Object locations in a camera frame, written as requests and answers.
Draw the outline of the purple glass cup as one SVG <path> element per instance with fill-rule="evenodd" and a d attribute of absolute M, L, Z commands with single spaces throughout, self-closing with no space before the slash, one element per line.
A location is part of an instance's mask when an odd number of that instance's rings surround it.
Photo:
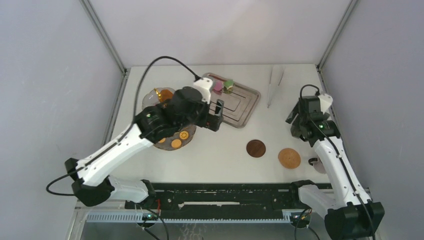
<path fill-rule="evenodd" d="M 308 164 L 312 166 L 318 173 L 326 174 L 325 167 L 319 157 L 313 157 L 308 160 Z"/>

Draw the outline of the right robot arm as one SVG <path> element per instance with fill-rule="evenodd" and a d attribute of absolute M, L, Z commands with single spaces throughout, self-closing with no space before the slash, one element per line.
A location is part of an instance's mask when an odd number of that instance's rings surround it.
<path fill-rule="evenodd" d="M 307 206 L 319 214 L 332 240 L 376 238 L 385 210 L 374 202 L 348 160 L 339 129 L 327 112 L 333 99 L 328 94 L 301 96 L 286 119 L 291 135 L 317 154 L 330 181 L 334 197 L 323 193 L 311 180 L 290 184 L 289 203 Z"/>

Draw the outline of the metal serving tray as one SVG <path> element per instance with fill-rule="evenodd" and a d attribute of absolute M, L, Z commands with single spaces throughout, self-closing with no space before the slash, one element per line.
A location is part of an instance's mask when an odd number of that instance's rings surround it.
<path fill-rule="evenodd" d="M 209 78 L 215 83 L 221 81 L 224 83 L 230 78 L 207 72 L 203 75 L 204 78 Z M 232 92 L 226 94 L 223 92 L 212 91 L 209 112 L 214 114 L 216 102 L 218 99 L 224 101 L 223 122 L 237 129 L 244 128 L 253 114 L 256 106 L 261 98 L 258 90 L 235 82 Z"/>

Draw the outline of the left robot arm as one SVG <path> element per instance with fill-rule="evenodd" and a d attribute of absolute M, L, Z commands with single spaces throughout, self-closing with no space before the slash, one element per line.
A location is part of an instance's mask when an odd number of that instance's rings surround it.
<path fill-rule="evenodd" d="M 149 209 L 156 203 L 156 192 L 149 180 L 124 180 L 111 172 L 135 154 L 195 125 L 218 131 L 223 122 L 224 101 L 216 101 L 214 113 L 201 92 L 186 86 L 172 98 L 144 108 L 127 129 L 84 159 L 69 158 L 65 168 L 74 180 L 73 194 L 85 206 L 107 200 L 125 200 Z"/>

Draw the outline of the three-tier glass dessert stand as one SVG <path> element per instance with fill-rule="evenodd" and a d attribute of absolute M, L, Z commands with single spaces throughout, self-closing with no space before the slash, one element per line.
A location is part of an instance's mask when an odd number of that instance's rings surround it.
<path fill-rule="evenodd" d="M 159 92 L 163 89 L 168 89 L 172 91 L 173 95 L 175 93 L 175 90 L 170 87 L 153 88 L 148 94 L 146 94 L 143 97 L 141 109 L 144 110 L 147 107 L 152 107 L 157 104 L 163 103 L 163 102 L 160 102 L 158 99 Z M 179 134 L 181 131 L 187 131 L 189 133 L 189 138 L 185 140 L 180 139 Z M 153 146 L 156 147 L 157 149 L 164 150 L 164 151 L 176 151 L 178 149 L 181 149 L 187 146 L 194 139 L 196 131 L 197 131 L 197 126 L 194 124 L 184 126 L 183 128 L 178 128 L 177 130 L 172 129 L 172 130 L 166 131 L 165 134 L 161 135 L 162 138 L 160 138 Z M 159 141 L 163 138 L 166 138 L 166 141 L 163 143 L 159 143 Z M 171 147 L 171 142 L 175 139 L 180 139 L 182 141 L 182 146 L 180 148 Z"/>

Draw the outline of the brown cookie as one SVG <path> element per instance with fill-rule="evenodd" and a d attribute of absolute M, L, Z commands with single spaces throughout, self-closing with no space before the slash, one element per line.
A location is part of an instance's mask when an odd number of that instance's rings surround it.
<path fill-rule="evenodd" d="M 162 89 L 158 96 L 159 102 L 164 103 L 165 101 L 172 99 L 173 95 L 174 93 L 171 90 Z"/>

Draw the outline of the dark brown round coaster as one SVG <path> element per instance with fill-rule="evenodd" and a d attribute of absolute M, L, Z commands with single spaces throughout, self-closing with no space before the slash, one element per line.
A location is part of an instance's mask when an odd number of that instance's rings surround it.
<path fill-rule="evenodd" d="M 250 140 L 246 144 L 246 152 L 253 158 L 262 157 L 266 150 L 266 145 L 259 139 Z"/>

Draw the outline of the light wooden round coaster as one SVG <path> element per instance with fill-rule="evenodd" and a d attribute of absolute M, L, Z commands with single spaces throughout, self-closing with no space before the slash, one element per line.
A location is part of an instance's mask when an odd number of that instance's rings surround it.
<path fill-rule="evenodd" d="M 280 164 L 286 169 L 296 169 L 301 164 L 300 154 L 292 148 L 284 148 L 278 153 Z"/>

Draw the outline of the orange lotus-pattern biscuit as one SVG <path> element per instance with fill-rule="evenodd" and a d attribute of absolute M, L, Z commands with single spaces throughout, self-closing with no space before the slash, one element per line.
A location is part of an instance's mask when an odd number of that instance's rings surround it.
<path fill-rule="evenodd" d="M 181 140 L 186 140 L 186 139 L 188 139 L 190 137 L 190 134 L 189 134 L 189 132 L 188 131 L 181 131 L 180 133 L 179 133 L 179 138 L 181 139 Z"/>

